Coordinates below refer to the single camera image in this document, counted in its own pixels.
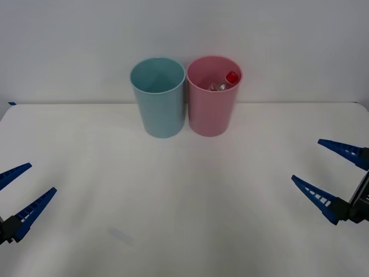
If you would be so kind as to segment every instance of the white backdrop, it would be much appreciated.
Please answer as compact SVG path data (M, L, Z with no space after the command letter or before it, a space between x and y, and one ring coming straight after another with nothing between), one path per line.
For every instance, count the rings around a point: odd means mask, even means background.
M226 55L239 101L369 99L368 0L2 0L0 97L133 102L130 69Z

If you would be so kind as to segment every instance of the white table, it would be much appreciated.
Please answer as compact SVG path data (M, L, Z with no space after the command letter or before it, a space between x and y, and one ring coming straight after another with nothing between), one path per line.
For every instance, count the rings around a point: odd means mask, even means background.
M365 172L318 139L369 146L354 103L237 104L228 130L153 138L135 104L17 105L0 122L0 171L33 167L0 193L15 214L58 192L2 277L369 273L369 224L334 226L291 175L349 200Z

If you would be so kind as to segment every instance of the red bottle cap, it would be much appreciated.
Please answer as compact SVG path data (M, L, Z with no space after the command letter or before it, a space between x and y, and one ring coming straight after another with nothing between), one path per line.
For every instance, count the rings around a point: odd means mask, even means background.
M230 84L235 84L238 81L238 75L236 72L230 71L226 77L225 77L226 81L229 82Z

